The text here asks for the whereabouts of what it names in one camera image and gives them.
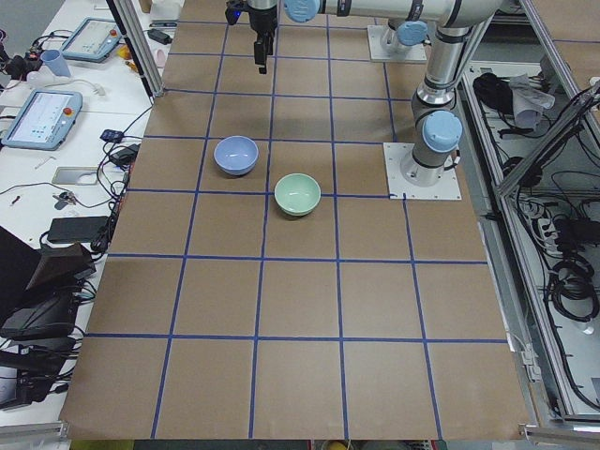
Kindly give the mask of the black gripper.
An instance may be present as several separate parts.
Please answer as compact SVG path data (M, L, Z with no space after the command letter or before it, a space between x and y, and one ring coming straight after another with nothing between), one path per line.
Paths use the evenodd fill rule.
M254 62L260 74L265 73L265 56L273 55L274 33L278 27L277 0L247 0L251 28L258 34L253 44Z

